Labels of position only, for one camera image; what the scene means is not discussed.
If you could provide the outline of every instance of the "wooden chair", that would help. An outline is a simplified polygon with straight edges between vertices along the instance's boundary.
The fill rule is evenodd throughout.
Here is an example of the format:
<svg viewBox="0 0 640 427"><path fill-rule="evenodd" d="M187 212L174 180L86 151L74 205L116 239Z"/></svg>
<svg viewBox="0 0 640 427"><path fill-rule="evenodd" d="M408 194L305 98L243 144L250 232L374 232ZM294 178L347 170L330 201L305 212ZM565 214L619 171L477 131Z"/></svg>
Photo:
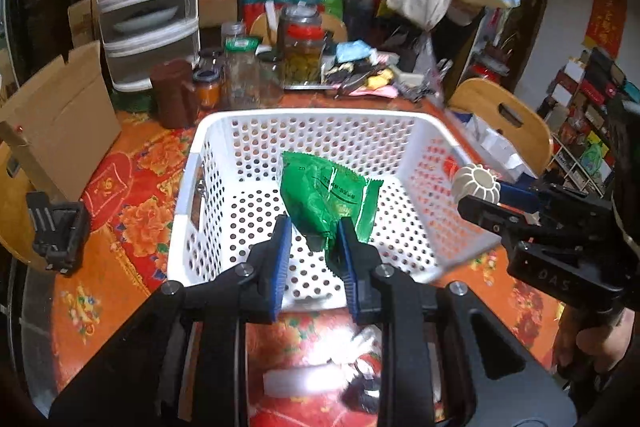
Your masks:
<svg viewBox="0 0 640 427"><path fill-rule="evenodd" d="M471 112L507 138L538 176L553 155L551 131L546 123L509 91L483 78L460 84L448 103L459 112Z"/></svg>
<svg viewBox="0 0 640 427"><path fill-rule="evenodd" d="M24 171L15 168L10 158L11 149L6 143L0 143L0 244L18 261L44 271L45 260L31 246L35 232L27 212L26 195L34 188Z"/></svg>

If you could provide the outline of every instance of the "screw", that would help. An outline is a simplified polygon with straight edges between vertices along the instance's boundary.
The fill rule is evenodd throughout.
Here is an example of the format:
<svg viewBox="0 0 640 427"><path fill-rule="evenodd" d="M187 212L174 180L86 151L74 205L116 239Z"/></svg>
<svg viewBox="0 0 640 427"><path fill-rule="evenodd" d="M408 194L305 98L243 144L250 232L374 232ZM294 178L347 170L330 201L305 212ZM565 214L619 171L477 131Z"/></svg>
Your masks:
<svg viewBox="0 0 640 427"><path fill-rule="evenodd" d="M379 264L376 266L376 274L385 279L391 277L395 271L394 267L390 264Z"/></svg>
<svg viewBox="0 0 640 427"><path fill-rule="evenodd" d="M165 295L175 295L181 287L182 284L177 281L165 281L162 283L162 286L160 286L160 289Z"/></svg>
<svg viewBox="0 0 640 427"><path fill-rule="evenodd" d="M254 267L249 263L240 263L234 271L239 277L249 277L254 272Z"/></svg>
<svg viewBox="0 0 640 427"><path fill-rule="evenodd" d="M466 283L462 281L453 281L449 285L449 291L453 293L453 295L462 297L463 295L466 295L466 292L469 291L469 286L467 286Z"/></svg>

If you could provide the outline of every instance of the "glass jar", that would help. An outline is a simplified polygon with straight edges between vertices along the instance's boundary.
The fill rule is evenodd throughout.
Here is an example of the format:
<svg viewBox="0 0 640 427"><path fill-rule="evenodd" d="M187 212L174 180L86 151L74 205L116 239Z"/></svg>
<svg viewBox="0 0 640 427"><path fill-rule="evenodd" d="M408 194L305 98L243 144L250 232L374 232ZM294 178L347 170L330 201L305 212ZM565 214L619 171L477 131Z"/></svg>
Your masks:
<svg viewBox="0 0 640 427"><path fill-rule="evenodd" d="M284 83L319 84L322 49L324 31L320 26L289 26L284 47Z"/></svg>
<svg viewBox="0 0 640 427"><path fill-rule="evenodd" d="M225 82L231 109L256 109L260 103L260 72L255 37L235 38L225 45Z"/></svg>
<svg viewBox="0 0 640 427"><path fill-rule="evenodd" d="M318 13L318 7L311 4L295 4L283 6L278 20L278 43L280 53L284 51L285 40L291 25L297 26L321 26L322 16Z"/></svg>
<svg viewBox="0 0 640 427"><path fill-rule="evenodd" d="M223 22L220 26L220 42L222 48L225 49L226 41L236 39L246 35L246 27L242 21L240 22Z"/></svg>
<svg viewBox="0 0 640 427"><path fill-rule="evenodd" d="M200 100L200 107L213 109L220 101L220 67L212 66L210 70L196 71L193 84Z"/></svg>
<svg viewBox="0 0 640 427"><path fill-rule="evenodd" d="M282 55L276 51L257 55L260 62L260 107L275 107L283 95Z"/></svg>
<svg viewBox="0 0 640 427"><path fill-rule="evenodd" d="M224 49L203 48L198 52L198 70L212 71L216 67L220 69L225 62Z"/></svg>

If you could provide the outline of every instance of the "red floral tablecloth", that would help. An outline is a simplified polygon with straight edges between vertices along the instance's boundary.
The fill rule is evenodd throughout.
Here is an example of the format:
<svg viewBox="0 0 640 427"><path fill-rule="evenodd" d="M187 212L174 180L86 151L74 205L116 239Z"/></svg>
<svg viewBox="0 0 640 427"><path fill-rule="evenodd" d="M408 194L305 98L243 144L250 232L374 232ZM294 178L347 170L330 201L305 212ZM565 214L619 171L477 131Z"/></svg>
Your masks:
<svg viewBox="0 0 640 427"><path fill-rule="evenodd" d="M308 107L308 100L299 102ZM82 197L92 215L82 268L56 278L51 338L59 389L166 276L175 200L194 129L164 130L146 114L119 113L118 119L122 133ZM558 303L509 277L502 248L442 283L450 280L467 282L533 355L550 365ZM272 326L250 326L252 427L375 425L375 416L348 411L339 391L286 399L262 393L265 371L324 363L332 343L339 349L345 332L356 330L344 310L284 314Z"/></svg>

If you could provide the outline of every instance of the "brown container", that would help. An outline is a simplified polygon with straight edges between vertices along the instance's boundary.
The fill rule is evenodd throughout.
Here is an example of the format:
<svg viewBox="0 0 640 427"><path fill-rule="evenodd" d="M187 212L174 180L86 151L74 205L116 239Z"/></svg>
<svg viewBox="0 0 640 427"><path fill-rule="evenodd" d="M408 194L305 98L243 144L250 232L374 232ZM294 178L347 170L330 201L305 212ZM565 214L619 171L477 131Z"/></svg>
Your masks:
<svg viewBox="0 0 640 427"><path fill-rule="evenodd" d="M182 129L195 124L198 95L193 85L191 64L182 58L158 64L149 75L158 102L158 120L166 129Z"/></svg>

